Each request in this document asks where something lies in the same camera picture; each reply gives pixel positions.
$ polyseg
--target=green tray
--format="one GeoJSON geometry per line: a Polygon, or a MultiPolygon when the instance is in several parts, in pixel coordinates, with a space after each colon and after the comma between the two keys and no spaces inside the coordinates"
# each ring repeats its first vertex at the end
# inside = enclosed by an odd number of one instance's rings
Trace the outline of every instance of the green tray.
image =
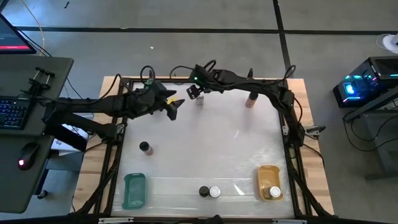
{"type": "Polygon", "coordinates": [[[126,210],[140,209],[146,202],[147,183],[144,174],[128,174],[124,177],[124,202],[122,208],[126,210]]]}

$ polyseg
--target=wooden table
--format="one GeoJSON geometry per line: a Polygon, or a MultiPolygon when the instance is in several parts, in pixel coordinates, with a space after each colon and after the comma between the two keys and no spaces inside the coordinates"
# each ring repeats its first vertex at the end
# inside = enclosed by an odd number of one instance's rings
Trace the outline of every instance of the wooden table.
{"type": "MultiPolygon", "coordinates": [[[[105,92],[110,88],[113,79],[114,77],[104,77],[100,96],[105,94],[105,92]]],[[[292,90],[292,92],[294,92],[296,99],[298,99],[298,101],[302,105],[303,116],[301,122],[303,126],[313,125],[313,119],[312,119],[310,105],[308,102],[308,96],[307,96],[307,91],[305,89],[304,80],[288,79],[287,83],[289,85],[289,89],[292,90]]],[[[113,86],[109,94],[115,95],[117,92],[118,92],[118,85],[115,85],[113,86]]],[[[300,116],[300,108],[298,104],[295,104],[295,111],[297,113],[297,117],[300,116]]],[[[110,123],[112,118],[105,114],[95,114],[94,120],[99,123],[110,123]]],[[[87,147],[94,146],[99,142],[100,139],[98,137],[95,137],[89,141],[87,147]]],[[[319,151],[318,141],[306,137],[305,144],[319,151]]],[[[97,188],[98,186],[98,182],[100,181],[101,169],[104,161],[105,149],[106,145],[103,144],[88,151],[84,156],[84,160],[81,165],[79,179],[76,185],[75,196],[73,199],[73,204],[76,210],[78,210],[79,208],[81,208],[81,206],[83,206],[83,204],[88,200],[88,198],[94,192],[95,188],[97,188]]],[[[113,162],[115,149],[116,147],[114,147],[113,149],[111,159],[109,160],[110,163],[113,162]]],[[[315,198],[321,203],[323,208],[327,212],[333,214],[334,213],[333,206],[331,204],[328,183],[326,180],[325,170],[323,168],[321,158],[317,153],[313,152],[311,149],[305,146],[301,148],[301,155],[302,155],[303,167],[305,171],[305,178],[307,180],[308,188],[311,190],[315,198]]],[[[304,213],[305,209],[304,209],[302,193],[298,186],[296,188],[297,188],[297,195],[298,195],[300,209],[304,213]]],[[[108,197],[108,190],[109,190],[109,183],[104,190],[101,211],[103,211],[105,208],[108,197]]]]}

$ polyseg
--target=monitor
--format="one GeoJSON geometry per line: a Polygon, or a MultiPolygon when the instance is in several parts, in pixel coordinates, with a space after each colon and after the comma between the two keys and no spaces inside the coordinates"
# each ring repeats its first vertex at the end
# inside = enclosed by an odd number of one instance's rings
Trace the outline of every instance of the monitor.
{"type": "Polygon", "coordinates": [[[0,14],[0,54],[35,54],[36,50],[0,14]]]}

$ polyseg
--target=white cap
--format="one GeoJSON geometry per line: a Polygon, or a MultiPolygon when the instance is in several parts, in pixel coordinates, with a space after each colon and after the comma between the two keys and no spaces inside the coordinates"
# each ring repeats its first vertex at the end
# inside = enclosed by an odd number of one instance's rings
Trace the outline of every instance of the white cap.
{"type": "Polygon", "coordinates": [[[210,196],[212,197],[218,197],[220,196],[221,190],[216,187],[216,186],[212,186],[210,187],[210,196]]]}
{"type": "Polygon", "coordinates": [[[269,189],[269,193],[273,197],[279,197],[280,196],[280,188],[273,186],[269,189]]]}

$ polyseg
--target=keyboard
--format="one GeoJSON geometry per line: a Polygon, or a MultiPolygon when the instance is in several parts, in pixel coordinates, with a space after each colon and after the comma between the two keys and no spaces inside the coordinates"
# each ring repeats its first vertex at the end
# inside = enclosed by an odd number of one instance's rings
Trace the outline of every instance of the keyboard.
{"type": "Polygon", "coordinates": [[[30,109],[30,99],[0,96],[0,129],[24,129],[30,109]]]}

